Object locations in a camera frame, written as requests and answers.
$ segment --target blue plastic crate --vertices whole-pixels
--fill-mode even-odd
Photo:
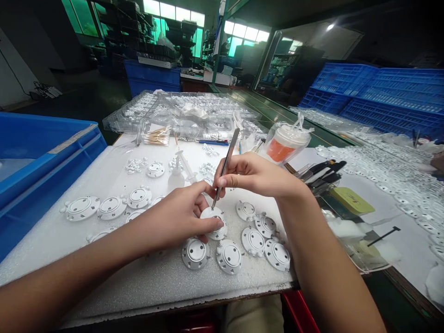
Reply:
[[[311,87],[355,96],[378,71],[378,68],[368,65],[328,62]]]
[[[156,90],[162,89],[163,91],[169,91],[178,93],[180,92],[180,85],[172,85],[168,83],[153,82],[148,80],[139,80],[128,78],[129,87],[131,89],[131,95],[137,96],[144,90]]]
[[[32,159],[0,181],[0,261],[105,148],[95,122],[0,113],[0,174]]]
[[[354,98],[340,113],[341,117],[371,125],[382,132],[412,136],[412,130],[432,139],[444,138],[444,115],[411,110],[384,103]]]
[[[357,96],[412,110],[444,113],[444,69],[381,68]]]
[[[137,60],[125,60],[128,78],[148,80],[169,85],[180,84],[180,68],[162,68],[139,63]]]
[[[299,107],[312,107],[324,112],[339,114],[351,97],[310,88]]]

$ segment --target hand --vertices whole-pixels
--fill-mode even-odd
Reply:
[[[219,163],[213,183],[215,188],[222,187],[221,198],[225,196],[225,187],[239,187],[274,198],[293,196],[304,190],[303,182],[257,154],[249,152],[232,156],[225,175],[221,177],[224,161]]]
[[[208,207],[202,192],[212,196],[216,193],[205,181],[175,189],[120,229],[126,226],[131,229],[132,242],[140,256],[180,245],[196,235],[201,235],[199,239],[206,243],[205,234],[223,227],[223,222],[217,218],[199,218]]]

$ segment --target orange liquid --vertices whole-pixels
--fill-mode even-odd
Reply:
[[[268,156],[270,156],[275,162],[282,162],[290,155],[296,148],[290,148],[281,145],[275,139],[270,142],[267,150]]]

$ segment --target left hand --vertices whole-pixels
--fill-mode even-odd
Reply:
[[[199,218],[209,206],[202,192],[212,196],[215,194],[215,190],[205,181],[175,189],[114,233],[130,232],[131,247],[135,246],[140,256],[180,245],[196,235],[200,235],[199,238],[206,243],[208,238],[205,234],[221,228],[223,222],[217,218]]]

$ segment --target yellow box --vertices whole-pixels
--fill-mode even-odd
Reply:
[[[348,187],[335,187],[330,193],[355,215],[363,215],[375,211],[373,206]]]

